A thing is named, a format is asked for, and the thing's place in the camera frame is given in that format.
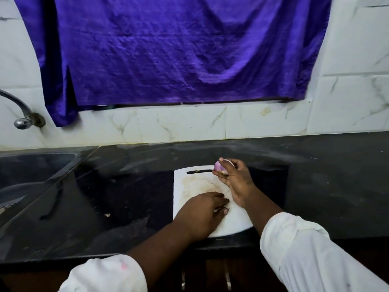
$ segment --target purple cloth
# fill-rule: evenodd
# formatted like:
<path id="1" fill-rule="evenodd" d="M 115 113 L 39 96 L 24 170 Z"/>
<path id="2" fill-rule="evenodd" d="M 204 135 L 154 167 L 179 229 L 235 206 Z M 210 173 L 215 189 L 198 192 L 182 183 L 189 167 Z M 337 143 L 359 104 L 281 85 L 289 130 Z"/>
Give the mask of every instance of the purple cloth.
<path id="1" fill-rule="evenodd" d="M 15 1 L 57 126 L 80 106 L 303 99 L 331 4 Z"/>

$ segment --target chrome tap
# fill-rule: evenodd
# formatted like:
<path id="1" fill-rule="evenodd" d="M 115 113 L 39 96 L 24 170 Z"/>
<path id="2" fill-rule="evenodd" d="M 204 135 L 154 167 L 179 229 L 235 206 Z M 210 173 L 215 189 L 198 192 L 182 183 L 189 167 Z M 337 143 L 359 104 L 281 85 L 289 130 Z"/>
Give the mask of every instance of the chrome tap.
<path id="1" fill-rule="evenodd" d="M 32 110 L 16 96 L 1 89 L 0 95 L 12 100 L 22 109 L 24 118 L 17 119 L 14 122 L 15 127 L 17 127 L 18 129 L 28 129 L 32 125 L 41 128 L 46 124 L 45 118 L 41 114 L 38 114 L 37 112 L 32 112 Z"/>

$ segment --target white shirt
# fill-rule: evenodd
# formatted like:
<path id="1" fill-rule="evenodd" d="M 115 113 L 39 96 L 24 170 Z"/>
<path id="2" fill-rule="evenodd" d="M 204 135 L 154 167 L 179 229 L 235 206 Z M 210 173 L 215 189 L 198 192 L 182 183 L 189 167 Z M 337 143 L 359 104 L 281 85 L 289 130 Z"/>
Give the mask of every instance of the white shirt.
<path id="1" fill-rule="evenodd" d="M 260 247 L 289 292 L 389 292 L 383 280 L 334 244 L 322 226 L 299 216 L 274 215 Z M 60 292 L 105 291 L 146 292 L 138 263 L 127 255 L 90 259 L 72 269 L 60 287 Z"/>

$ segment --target onion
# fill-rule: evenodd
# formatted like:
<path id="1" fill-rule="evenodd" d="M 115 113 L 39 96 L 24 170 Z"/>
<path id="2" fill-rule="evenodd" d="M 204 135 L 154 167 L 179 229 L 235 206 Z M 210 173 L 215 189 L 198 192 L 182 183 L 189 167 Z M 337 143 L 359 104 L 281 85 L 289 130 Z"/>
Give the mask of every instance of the onion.
<path id="1" fill-rule="evenodd" d="M 217 161 L 217 162 L 215 163 L 214 170 L 215 170 L 217 173 L 221 173 L 221 174 L 224 174 L 224 175 L 229 175 L 227 169 L 224 168 L 224 167 L 221 165 L 221 163 L 219 163 L 219 161 Z"/>

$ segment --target kitchen sink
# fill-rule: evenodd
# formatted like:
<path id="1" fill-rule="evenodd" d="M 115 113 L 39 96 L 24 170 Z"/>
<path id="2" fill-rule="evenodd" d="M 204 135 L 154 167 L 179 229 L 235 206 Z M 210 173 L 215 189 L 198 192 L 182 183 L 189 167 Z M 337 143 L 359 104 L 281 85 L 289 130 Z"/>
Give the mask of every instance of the kitchen sink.
<path id="1" fill-rule="evenodd" d="M 11 212 L 11 206 L 17 203 L 27 206 L 69 172 L 79 159 L 73 153 L 0 156 L 0 226 L 5 222 L 3 216 Z M 12 211 L 12 216 L 22 209 L 18 208 Z"/>

